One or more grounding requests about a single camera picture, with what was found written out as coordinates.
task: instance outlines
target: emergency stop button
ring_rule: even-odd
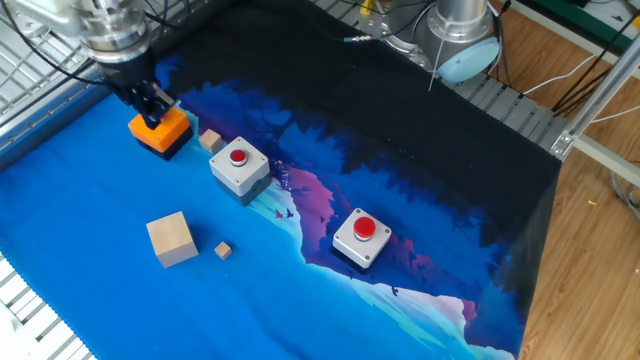
[[[361,217],[353,223],[353,232],[360,241],[367,241],[376,232],[376,223],[368,217]]]
[[[233,150],[229,155],[233,166],[242,166],[247,163],[247,153],[242,150]]]

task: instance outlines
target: wooden floor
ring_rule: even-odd
[[[503,21],[519,91],[566,74],[591,55],[515,11]],[[533,99],[552,107],[580,73]],[[640,81],[631,79],[601,116],[640,105],[639,94]],[[640,111],[586,133],[640,161]],[[579,150],[564,162],[521,359],[640,359],[640,221],[616,198],[608,176]]]

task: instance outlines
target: white button box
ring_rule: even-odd
[[[218,181],[238,197],[269,176],[269,159],[242,137],[230,142],[209,160]]]
[[[333,236],[333,247],[363,269],[369,268],[391,237],[391,229],[355,209]]]

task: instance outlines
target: orange block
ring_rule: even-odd
[[[149,129],[142,115],[138,115],[129,123],[129,130],[136,139],[164,153],[190,126],[187,114],[171,108],[157,128]]]

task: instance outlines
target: small wooden cube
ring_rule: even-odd
[[[223,141],[217,132],[207,129],[207,131],[200,136],[200,146],[208,152],[215,154],[222,147]]]
[[[222,260],[225,260],[231,255],[231,248],[223,241],[216,247],[216,254],[218,254]]]
[[[165,268],[198,255],[182,211],[147,224],[153,250]]]

